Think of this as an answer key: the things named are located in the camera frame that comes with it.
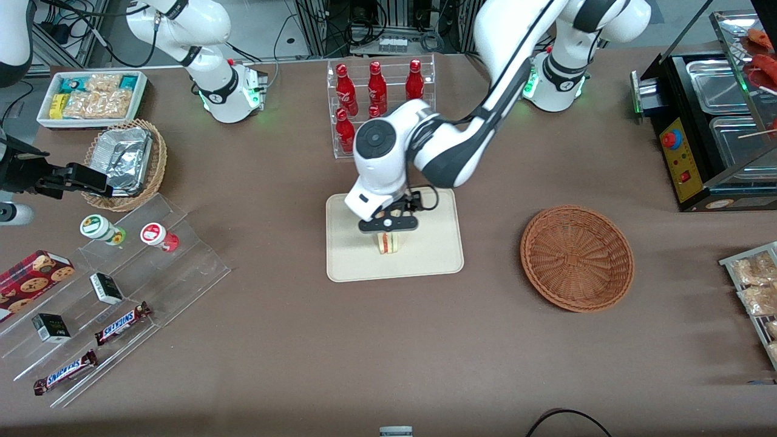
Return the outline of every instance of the small black box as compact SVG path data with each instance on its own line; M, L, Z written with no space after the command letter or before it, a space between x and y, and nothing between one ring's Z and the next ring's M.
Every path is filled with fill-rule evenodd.
M42 341L63 343L70 338L68 327L57 314L38 313L33 317L33 326Z
M89 277L92 282L92 288L97 293L97 299L101 302L109 303L110 305L116 305L121 303L123 298L119 287L116 286L116 282L104 273L95 273Z

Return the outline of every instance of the yellow control panel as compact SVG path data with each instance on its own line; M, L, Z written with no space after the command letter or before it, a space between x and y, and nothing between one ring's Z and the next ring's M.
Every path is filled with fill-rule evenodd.
M678 194L680 202L687 201L703 190L704 184L693 160L691 148L685 139L685 130L680 119L670 124L658 139L664 150L664 156L667 157L674 191Z

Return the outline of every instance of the snickers bar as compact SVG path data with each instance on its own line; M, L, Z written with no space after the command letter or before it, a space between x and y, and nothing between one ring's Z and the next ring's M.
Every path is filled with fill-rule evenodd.
M134 307L132 311L124 314L124 316L122 316L119 320L111 323L107 328L95 334L97 345L102 346L103 344L107 343L110 339L118 336L128 327L132 326L135 322L142 319L143 317L146 317L148 314L151 314L151 309L148 308L146 302L143 301L143 303Z
M81 372L83 369L92 366L97 367L97 356L95 355L94 351L90 350L86 352L86 355L66 365L62 369L59 369L56 373L52 373L48 378L38 379L35 381L35 385L33 386L35 396L40 396L46 393L48 390L53 389L54 386L66 380L67 378L70 378L76 373Z

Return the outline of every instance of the red emergency stop button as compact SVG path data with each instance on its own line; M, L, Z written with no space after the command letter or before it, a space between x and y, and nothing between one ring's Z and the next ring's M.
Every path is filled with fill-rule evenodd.
M674 143L676 143L677 141L678 141L677 136L671 132L667 132L661 138L661 144L667 149L671 148L674 145Z
M682 132L678 129L672 129L661 136L661 145L669 150L679 149L680 144L682 144Z

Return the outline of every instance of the cookie box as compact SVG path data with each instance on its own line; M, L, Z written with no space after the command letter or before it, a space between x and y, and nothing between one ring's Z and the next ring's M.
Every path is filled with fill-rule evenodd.
M127 115L124 118L94 118L88 120L79 119L54 119L49 117L49 109L56 96L62 87L62 82L91 75L93 73L105 73L111 75L123 75L123 76L137 76L133 92L132 99L130 101L130 107L127 110ZM55 74L51 78L48 91L44 101L40 105L38 110L38 123L51 130L84 130L84 129L100 129L108 126L115 126L116 124L127 123L135 119L135 115L138 113L138 109L141 105L143 98L143 92L146 86L146 75L138 70L88 70L81 72L61 72Z
M67 258L36 250L0 274L0 322L75 272Z

